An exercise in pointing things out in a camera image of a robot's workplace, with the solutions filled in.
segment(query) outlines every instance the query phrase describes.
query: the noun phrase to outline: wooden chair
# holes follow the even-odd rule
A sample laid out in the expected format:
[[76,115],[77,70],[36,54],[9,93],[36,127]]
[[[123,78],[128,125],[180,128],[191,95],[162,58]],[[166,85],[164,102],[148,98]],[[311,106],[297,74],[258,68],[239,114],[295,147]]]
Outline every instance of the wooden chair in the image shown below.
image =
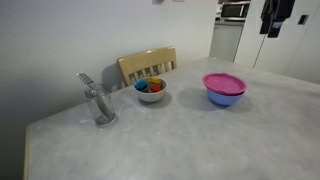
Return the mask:
[[156,76],[176,69],[176,50],[173,46],[151,49],[119,58],[117,64],[121,69],[125,85],[130,86],[131,78],[137,81],[141,75]]

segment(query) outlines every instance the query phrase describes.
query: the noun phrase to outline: white table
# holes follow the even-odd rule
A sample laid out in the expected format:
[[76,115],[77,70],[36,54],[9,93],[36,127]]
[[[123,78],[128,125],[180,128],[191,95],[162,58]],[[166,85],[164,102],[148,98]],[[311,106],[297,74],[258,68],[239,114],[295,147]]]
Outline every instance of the white table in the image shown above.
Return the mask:
[[[244,97],[213,104],[210,72],[245,80]],[[28,178],[319,180],[319,85],[208,58],[161,77],[160,102],[133,87],[111,94],[112,127],[96,127],[87,104],[30,124]]]

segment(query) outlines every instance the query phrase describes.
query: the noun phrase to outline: colorful items in bowl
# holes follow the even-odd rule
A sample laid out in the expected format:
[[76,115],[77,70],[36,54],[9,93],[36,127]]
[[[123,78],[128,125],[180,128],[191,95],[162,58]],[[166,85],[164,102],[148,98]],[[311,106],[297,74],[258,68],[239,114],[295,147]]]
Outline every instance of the colorful items in bowl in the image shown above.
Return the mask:
[[241,79],[227,73],[211,73],[202,78],[209,98],[220,105],[233,105],[238,102],[247,89]]
[[134,90],[142,101],[156,102],[164,97],[167,82],[157,77],[143,78],[134,84]]

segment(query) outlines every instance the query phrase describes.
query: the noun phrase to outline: appliance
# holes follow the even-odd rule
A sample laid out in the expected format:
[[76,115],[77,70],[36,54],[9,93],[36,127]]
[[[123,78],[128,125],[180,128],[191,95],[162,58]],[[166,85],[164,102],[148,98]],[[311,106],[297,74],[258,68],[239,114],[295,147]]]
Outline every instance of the appliance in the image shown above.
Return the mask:
[[[262,14],[260,34],[268,34],[268,38],[277,38],[282,23],[290,18],[295,0],[266,0]],[[304,24],[307,15],[303,15],[298,24]]]
[[216,10],[216,18],[221,17],[221,11],[222,11],[222,4],[217,4],[217,10]]
[[221,19],[226,21],[245,21],[250,1],[224,2],[222,4]]

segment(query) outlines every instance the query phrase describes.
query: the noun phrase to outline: cabinet door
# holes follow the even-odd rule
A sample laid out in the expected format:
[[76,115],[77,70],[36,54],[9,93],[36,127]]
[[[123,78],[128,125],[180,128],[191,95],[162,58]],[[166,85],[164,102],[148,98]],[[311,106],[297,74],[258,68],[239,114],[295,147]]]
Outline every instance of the cabinet door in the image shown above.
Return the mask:
[[310,22],[285,75],[320,84],[320,9]]
[[[319,0],[296,0],[292,15],[283,23],[279,37],[265,37],[254,68],[284,74],[319,3]],[[309,20],[305,25],[298,25],[303,14],[309,15]]]
[[261,12],[265,0],[251,1],[246,22],[243,27],[239,47],[234,63],[253,68],[259,54],[263,35],[259,34],[261,27]]
[[215,25],[212,35],[210,57],[233,62],[242,26]]

